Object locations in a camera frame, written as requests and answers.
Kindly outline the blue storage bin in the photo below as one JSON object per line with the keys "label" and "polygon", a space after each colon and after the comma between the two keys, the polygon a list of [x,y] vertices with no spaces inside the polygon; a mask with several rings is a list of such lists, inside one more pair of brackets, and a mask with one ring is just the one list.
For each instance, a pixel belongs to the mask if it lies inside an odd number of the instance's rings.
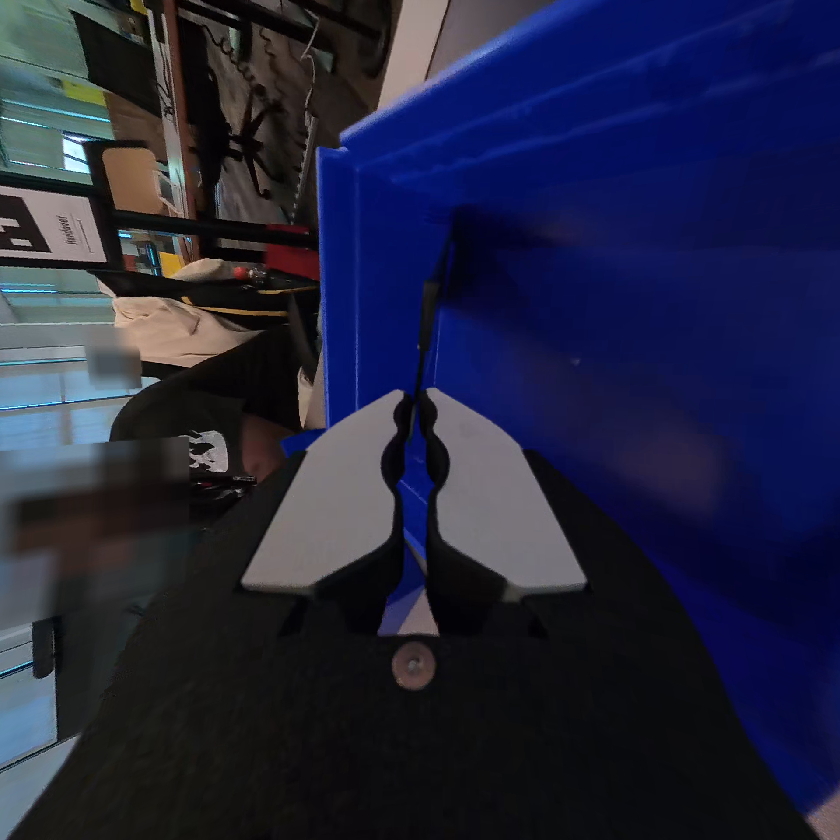
{"label": "blue storage bin", "polygon": [[318,151],[327,417],[417,368],[656,562],[838,792],[838,2],[557,2]]}

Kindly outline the beige jacket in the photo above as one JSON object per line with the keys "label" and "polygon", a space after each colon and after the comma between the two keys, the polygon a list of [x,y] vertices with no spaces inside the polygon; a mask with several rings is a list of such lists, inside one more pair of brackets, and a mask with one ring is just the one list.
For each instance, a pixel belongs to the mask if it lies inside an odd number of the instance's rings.
{"label": "beige jacket", "polygon": [[287,323],[286,295],[245,288],[236,268],[203,258],[172,278],[127,270],[96,278],[111,298],[115,326],[128,333],[143,362],[190,368]]}

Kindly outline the black bar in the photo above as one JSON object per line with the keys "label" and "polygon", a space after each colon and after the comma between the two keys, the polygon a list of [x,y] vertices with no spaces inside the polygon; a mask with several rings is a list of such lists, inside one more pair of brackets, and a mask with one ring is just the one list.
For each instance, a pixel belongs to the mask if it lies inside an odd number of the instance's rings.
{"label": "black bar", "polygon": [[417,339],[418,358],[414,377],[412,408],[407,436],[408,444],[411,444],[413,441],[414,428],[417,420],[417,410],[424,380],[426,357],[432,343],[438,305],[448,282],[448,273],[453,255],[455,238],[455,214],[453,212],[450,212],[447,215],[443,215],[441,213],[431,215],[429,217],[429,221],[436,224],[446,224],[446,235],[444,243],[436,257],[432,272],[423,283]]}

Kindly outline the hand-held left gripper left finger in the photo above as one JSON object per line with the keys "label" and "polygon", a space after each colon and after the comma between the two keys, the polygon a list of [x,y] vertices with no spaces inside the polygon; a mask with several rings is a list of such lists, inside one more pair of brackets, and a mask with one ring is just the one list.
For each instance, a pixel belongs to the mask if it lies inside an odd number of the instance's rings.
{"label": "hand-held left gripper left finger", "polygon": [[301,454],[240,585],[329,604],[376,635],[403,577],[403,503],[412,397],[386,393],[321,432]]}

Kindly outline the black office chair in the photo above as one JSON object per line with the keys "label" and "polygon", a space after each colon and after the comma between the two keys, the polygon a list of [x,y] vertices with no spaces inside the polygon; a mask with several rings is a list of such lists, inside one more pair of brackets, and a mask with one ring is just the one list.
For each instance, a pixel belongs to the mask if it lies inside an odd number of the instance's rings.
{"label": "black office chair", "polygon": [[192,152],[197,158],[199,184],[206,207],[214,204],[217,185],[226,160],[244,163],[253,189],[258,197],[270,200],[271,191],[259,185],[257,169],[270,181],[282,184],[284,176],[273,172],[263,158],[265,144],[258,139],[258,132],[268,116],[281,114],[283,108],[277,100],[267,97],[266,88],[260,84],[248,91],[243,118],[237,131],[232,130],[224,116],[219,99],[219,85],[213,68],[207,66],[195,77],[196,97],[192,100],[194,129]]}

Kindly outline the white fiducial marker board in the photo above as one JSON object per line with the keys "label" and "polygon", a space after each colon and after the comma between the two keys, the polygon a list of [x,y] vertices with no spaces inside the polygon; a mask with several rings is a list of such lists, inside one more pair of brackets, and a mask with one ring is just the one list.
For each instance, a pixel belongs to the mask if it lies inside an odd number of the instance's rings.
{"label": "white fiducial marker board", "polygon": [[95,197],[2,184],[1,265],[120,270],[123,252]]}

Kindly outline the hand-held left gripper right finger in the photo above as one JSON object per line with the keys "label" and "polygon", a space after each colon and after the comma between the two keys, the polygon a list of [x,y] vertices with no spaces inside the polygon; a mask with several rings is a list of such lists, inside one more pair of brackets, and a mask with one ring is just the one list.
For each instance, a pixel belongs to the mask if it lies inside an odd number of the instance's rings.
{"label": "hand-held left gripper right finger", "polygon": [[432,483],[426,592],[443,634],[479,634],[494,614],[578,595],[587,578],[513,437],[437,387],[420,397]]}

